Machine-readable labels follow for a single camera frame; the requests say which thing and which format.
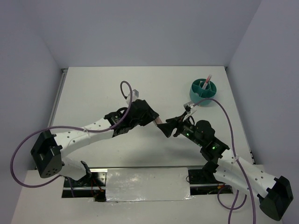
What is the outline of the pink white stapler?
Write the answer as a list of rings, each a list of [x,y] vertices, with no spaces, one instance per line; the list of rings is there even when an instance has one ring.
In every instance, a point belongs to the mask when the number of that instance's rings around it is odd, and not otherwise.
[[[160,119],[160,117],[157,117],[157,118],[153,121],[153,123],[155,124],[155,126],[157,126],[157,125],[159,125],[159,124],[162,124],[163,121]]]

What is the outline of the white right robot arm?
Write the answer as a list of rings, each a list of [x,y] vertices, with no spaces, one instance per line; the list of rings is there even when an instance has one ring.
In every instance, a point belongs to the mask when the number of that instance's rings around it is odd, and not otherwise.
[[[195,125],[183,117],[168,119],[158,128],[169,138],[183,135],[200,146],[206,159],[203,177],[207,182],[223,182],[259,200],[261,211],[273,220],[282,219],[293,200],[287,178],[270,175],[235,155],[228,145],[215,137],[215,130],[206,120]]]

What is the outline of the pink pen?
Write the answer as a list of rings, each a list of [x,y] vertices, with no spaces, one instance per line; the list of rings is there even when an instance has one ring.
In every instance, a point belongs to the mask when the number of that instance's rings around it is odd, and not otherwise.
[[[212,75],[209,75],[209,76],[207,77],[207,79],[205,80],[204,85],[203,85],[203,87],[202,87],[204,90],[205,90],[206,87],[208,86],[211,77],[212,77]]]

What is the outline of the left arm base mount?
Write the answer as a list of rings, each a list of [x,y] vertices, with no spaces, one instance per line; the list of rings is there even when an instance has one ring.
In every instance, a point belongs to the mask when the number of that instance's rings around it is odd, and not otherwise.
[[[92,172],[81,161],[85,175],[79,180],[64,178],[62,198],[92,198],[95,202],[106,202],[107,172]]]

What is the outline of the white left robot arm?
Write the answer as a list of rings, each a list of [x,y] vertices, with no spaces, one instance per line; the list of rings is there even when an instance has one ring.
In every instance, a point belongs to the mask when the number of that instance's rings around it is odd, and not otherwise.
[[[92,175],[84,161],[69,158],[72,152],[100,140],[125,134],[136,126],[146,126],[159,117],[145,100],[137,99],[130,108],[123,107],[100,120],[64,133],[40,133],[31,155],[41,178],[61,175],[75,180],[80,186],[91,182]]]

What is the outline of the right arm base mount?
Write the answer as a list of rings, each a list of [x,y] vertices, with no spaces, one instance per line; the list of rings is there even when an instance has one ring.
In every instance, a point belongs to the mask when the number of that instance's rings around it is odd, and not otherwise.
[[[232,194],[232,187],[223,182],[217,181],[214,177],[206,177],[202,169],[189,169],[188,176],[185,179],[190,185],[190,194],[216,195],[224,188],[221,194]]]

